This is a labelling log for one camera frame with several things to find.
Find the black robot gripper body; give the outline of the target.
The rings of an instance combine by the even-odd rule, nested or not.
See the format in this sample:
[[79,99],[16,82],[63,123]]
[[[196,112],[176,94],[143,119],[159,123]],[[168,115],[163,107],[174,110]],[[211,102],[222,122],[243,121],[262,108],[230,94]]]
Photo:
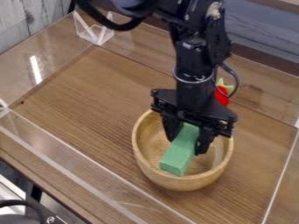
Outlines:
[[215,137],[231,137],[238,115],[215,98],[216,78],[215,70],[199,76],[174,72],[175,89],[151,90],[151,110],[160,115],[167,113],[178,116],[182,125],[188,123],[199,129],[211,127]]

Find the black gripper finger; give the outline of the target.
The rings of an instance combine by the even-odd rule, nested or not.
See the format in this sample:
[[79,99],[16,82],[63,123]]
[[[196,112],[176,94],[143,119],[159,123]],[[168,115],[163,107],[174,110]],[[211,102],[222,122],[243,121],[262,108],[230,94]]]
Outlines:
[[195,144],[195,155],[206,154],[215,138],[215,131],[211,127],[202,127]]
[[168,141],[171,142],[176,138],[182,130],[183,122],[178,116],[167,113],[162,113],[162,118],[163,118],[164,134]]

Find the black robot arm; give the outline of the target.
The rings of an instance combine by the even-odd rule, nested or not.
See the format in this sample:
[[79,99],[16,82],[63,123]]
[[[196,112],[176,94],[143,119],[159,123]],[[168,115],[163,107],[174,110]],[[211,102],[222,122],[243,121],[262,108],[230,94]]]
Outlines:
[[226,65],[231,40],[226,29],[223,0],[110,0],[130,21],[115,23],[96,8],[96,0],[75,0],[78,6],[108,29],[127,32],[151,16],[168,24],[175,50],[174,89],[154,89],[152,111],[163,118],[167,139],[172,141],[186,123],[196,127],[192,151],[204,154],[218,136],[231,137],[238,115],[218,98],[230,98],[236,86],[218,82],[218,70]]

